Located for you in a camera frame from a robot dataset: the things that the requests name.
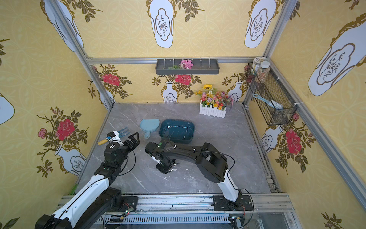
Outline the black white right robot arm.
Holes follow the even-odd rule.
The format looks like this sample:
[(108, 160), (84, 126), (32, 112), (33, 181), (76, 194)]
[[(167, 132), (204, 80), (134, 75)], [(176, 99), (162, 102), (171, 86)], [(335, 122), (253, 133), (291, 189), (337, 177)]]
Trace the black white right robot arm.
[(195, 164), (203, 176), (216, 183), (223, 193), (213, 198), (216, 211), (245, 209), (242, 192), (231, 180), (227, 158), (212, 144), (190, 146), (162, 140), (159, 143), (149, 142), (145, 152), (157, 162), (156, 168), (163, 174), (170, 172), (177, 159)]

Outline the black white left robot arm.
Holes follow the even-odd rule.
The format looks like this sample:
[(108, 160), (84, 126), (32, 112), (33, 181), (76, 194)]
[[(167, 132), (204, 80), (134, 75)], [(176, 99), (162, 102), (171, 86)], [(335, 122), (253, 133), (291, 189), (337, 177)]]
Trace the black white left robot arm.
[(51, 215), (41, 216), (37, 229), (88, 229), (104, 213), (110, 210), (131, 208), (119, 189), (112, 183), (122, 176), (129, 153), (140, 144), (139, 133), (134, 133), (124, 142), (114, 140), (104, 151), (104, 162), (98, 167), (88, 183), (63, 207)]

